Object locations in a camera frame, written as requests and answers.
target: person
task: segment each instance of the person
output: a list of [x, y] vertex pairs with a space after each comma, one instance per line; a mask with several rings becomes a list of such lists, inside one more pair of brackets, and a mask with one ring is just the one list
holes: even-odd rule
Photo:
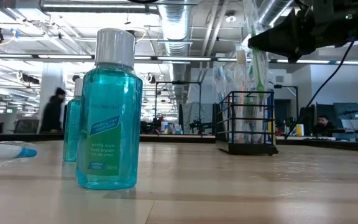
[[329, 121], [328, 117], [325, 115], [318, 116], [317, 125], [313, 128], [313, 135], [332, 137], [330, 129], [336, 129], [336, 127]]
[[60, 124], [60, 112], [62, 103], [65, 100], [66, 92], [57, 88], [55, 95], [51, 96], [42, 115], [42, 124], [40, 133], [59, 133], [62, 131]]

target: mouthwash bottle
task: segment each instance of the mouthwash bottle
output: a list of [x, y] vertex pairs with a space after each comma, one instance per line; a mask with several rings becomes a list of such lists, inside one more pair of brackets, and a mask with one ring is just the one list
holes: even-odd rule
[[63, 147], [63, 160], [75, 162], [77, 160], [78, 140], [80, 138], [80, 109], [83, 79], [75, 80], [74, 98], [67, 104], [67, 117], [65, 128], [65, 143]]
[[87, 189], [123, 189], [137, 181], [142, 80], [133, 73], [135, 37], [101, 29], [96, 67], [84, 76], [76, 176]]

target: white bottle cap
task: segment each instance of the white bottle cap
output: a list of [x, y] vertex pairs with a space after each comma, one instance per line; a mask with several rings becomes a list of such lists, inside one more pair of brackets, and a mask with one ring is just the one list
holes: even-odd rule
[[134, 67], [135, 37], [124, 31], [105, 28], [98, 31], [95, 63], [118, 63]]
[[83, 82], [84, 82], [83, 78], [77, 78], [75, 80], [74, 96], [81, 96]]

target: bottle label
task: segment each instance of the bottle label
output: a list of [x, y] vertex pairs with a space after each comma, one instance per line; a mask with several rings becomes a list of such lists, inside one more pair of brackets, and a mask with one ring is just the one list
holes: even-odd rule
[[[114, 97], [109, 94], [115, 90]], [[89, 101], [85, 173], [117, 176], [121, 158], [121, 113], [123, 86], [98, 85]]]

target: table surface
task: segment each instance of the table surface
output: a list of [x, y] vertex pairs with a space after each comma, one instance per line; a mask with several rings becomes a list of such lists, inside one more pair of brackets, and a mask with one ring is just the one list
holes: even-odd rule
[[230, 156], [214, 144], [141, 143], [135, 188], [86, 190], [61, 141], [0, 164], [0, 224], [358, 223], [358, 152], [278, 146]]

